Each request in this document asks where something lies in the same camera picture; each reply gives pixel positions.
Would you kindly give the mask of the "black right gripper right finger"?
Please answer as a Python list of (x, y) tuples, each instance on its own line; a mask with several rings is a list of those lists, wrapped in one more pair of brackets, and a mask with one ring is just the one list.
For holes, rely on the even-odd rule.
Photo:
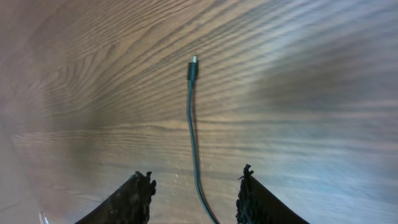
[(237, 223), (240, 224), (308, 224), (274, 194), (265, 188), (246, 164), (236, 201)]

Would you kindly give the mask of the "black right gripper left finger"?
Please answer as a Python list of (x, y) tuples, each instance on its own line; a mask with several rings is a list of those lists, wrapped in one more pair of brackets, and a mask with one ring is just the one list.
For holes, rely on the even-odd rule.
[(157, 182), (152, 172), (135, 172), (98, 207), (76, 224), (147, 224)]

